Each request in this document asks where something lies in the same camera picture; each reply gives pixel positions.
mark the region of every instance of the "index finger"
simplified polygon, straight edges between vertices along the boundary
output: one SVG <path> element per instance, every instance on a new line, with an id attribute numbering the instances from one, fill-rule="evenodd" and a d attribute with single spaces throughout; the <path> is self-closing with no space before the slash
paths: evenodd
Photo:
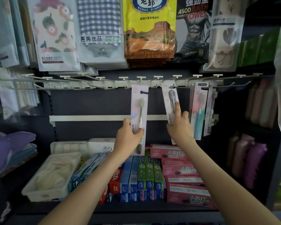
<path id="1" fill-rule="evenodd" d="M 175 102 L 175 117 L 181 117 L 181 110 L 179 102 Z"/>
<path id="2" fill-rule="evenodd" d="M 130 119 L 129 118 L 124 118 L 124 120 L 123 120 L 123 126 L 130 126 Z"/>

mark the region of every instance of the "checkered bath towel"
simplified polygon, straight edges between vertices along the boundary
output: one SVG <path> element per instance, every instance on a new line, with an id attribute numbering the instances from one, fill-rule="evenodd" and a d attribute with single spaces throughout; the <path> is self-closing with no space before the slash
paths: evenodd
<path id="1" fill-rule="evenodd" d="M 81 36 L 120 34 L 120 0 L 77 0 L 77 7 Z"/>

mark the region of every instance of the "forearm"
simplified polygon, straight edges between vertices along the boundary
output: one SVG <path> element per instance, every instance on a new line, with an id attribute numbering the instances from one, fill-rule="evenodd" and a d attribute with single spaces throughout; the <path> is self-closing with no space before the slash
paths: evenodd
<path id="1" fill-rule="evenodd" d="M 103 163 L 40 224 L 87 224 L 114 172 L 121 165 L 120 161 L 116 154 L 109 153 Z"/>
<path id="2" fill-rule="evenodd" d="M 222 170 L 194 140 L 181 148 L 198 170 L 228 224 L 281 224 L 263 204 Z"/>

